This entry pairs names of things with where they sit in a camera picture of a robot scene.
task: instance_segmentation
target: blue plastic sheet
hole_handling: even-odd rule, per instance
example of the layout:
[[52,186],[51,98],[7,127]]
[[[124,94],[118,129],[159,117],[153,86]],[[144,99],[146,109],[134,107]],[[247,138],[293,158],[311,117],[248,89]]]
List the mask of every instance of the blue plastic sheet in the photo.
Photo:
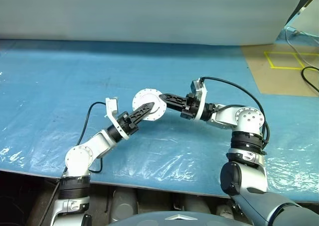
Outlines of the blue plastic sheet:
[[[272,133],[266,148],[270,190],[317,201],[318,98],[260,94],[239,47],[0,41],[0,169],[59,177],[91,103],[116,96],[119,112],[131,112],[139,90],[184,96],[191,81],[204,75],[234,81],[263,104]],[[207,102],[256,106],[229,85],[206,86]],[[94,107],[83,141],[111,124],[104,115],[103,106]],[[225,195],[219,174],[231,131],[187,121],[170,109],[139,128],[104,157],[103,172],[93,181]]]

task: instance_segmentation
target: white backdrop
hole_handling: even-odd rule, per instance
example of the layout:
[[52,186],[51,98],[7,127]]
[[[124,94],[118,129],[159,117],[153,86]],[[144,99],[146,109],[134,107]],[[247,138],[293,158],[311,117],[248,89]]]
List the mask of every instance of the white backdrop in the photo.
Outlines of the white backdrop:
[[0,0],[0,38],[265,44],[299,0]]

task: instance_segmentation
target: brown cardboard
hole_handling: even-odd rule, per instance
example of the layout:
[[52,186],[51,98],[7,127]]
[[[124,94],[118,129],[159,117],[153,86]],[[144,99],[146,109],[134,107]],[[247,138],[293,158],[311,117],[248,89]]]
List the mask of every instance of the brown cardboard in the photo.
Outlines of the brown cardboard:
[[[296,49],[310,64],[319,67],[319,47],[296,45]],[[261,93],[318,97],[301,77],[308,66],[287,44],[241,47],[255,82]],[[306,78],[319,88],[319,72],[305,70]]]

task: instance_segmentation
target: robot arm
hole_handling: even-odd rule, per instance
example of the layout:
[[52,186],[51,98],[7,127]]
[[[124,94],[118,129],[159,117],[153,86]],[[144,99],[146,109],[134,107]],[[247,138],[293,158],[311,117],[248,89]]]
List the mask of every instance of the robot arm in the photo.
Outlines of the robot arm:
[[205,103],[207,90],[201,79],[192,82],[191,91],[185,98],[172,94],[160,98],[168,108],[180,111],[183,118],[232,129],[228,162],[220,174],[221,188],[247,218],[256,226],[317,225],[317,214],[267,192],[262,112],[253,107]]
[[147,116],[154,103],[147,103],[132,114],[117,114],[117,100],[106,99],[107,116],[113,123],[101,130],[87,142],[71,148],[65,157],[66,171],[60,179],[59,197],[54,203],[51,226],[90,226],[91,216],[84,214],[89,208],[89,167],[95,159],[103,157],[121,139],[138,130],[137,124]]

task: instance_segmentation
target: table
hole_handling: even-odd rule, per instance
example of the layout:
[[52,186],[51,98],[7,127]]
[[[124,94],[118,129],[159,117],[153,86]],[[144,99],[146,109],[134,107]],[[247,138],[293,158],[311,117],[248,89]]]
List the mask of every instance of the table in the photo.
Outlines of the table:
[[[141,89],[184,96],[200,76],[236,82],[262,103],[271,128],[270,191],[318,201],[319,99],[261,94],[240,47],[231,46],[1,40],[0,169],[60,177],[91,103],[116,96],[119,112],[131,112]],[[206,87],[207,102],[256,106],[232,86],[207,81]],[[102,105],[92,110],[83,140],[111,124],[105,113]],[[139,127],[104,157],[94,182],[226,196],[219,174],[231,131],[187,121],[170,109]],[[92,169],[98,168],[97,161]]]

